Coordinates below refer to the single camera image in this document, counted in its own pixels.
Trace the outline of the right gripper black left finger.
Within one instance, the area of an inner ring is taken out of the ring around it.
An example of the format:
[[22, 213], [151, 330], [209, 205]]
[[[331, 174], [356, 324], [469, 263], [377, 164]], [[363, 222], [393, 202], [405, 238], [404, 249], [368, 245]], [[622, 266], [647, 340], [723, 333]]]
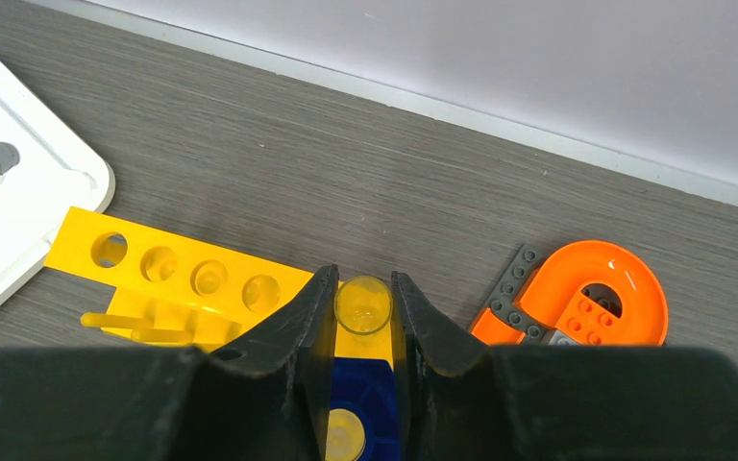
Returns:
[[0, 349], [0, 460], [320, 460], [338, 270], [214, 352]]

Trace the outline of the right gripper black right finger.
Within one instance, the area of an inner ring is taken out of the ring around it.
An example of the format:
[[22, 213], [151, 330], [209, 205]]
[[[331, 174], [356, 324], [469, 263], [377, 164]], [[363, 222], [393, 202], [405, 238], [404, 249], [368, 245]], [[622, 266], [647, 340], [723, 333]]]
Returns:
[[405, 460], [738, 460], [738, 367], [684, 347], [488, 346], [391, 276]]

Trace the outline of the blue hexagonal nut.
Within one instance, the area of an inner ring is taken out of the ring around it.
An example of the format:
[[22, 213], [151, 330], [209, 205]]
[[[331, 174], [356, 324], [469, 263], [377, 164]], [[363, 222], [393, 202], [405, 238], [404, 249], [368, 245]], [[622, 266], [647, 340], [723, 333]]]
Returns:
[[337, 357], [332, 368], [329, 460], [399, 460], [394, 374], [387, 361]]

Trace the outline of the thin glass rod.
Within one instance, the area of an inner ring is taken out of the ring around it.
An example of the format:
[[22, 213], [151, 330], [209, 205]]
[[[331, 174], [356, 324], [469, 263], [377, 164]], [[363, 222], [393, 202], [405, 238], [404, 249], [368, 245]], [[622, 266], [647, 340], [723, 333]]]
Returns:
[[352, 334], [380, 332], [391, 317], [390, 290], [380, 279], [358, 276], [345, 281], [335, 295], [338, 323]]

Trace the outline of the white plastic lid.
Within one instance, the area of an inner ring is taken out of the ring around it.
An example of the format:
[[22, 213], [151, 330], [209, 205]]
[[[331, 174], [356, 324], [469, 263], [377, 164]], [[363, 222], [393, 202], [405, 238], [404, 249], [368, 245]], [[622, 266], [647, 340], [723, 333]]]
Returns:
[[0, 306], [39, 272], [67, 211], [102, 212], [115, 175], [0, 61]]

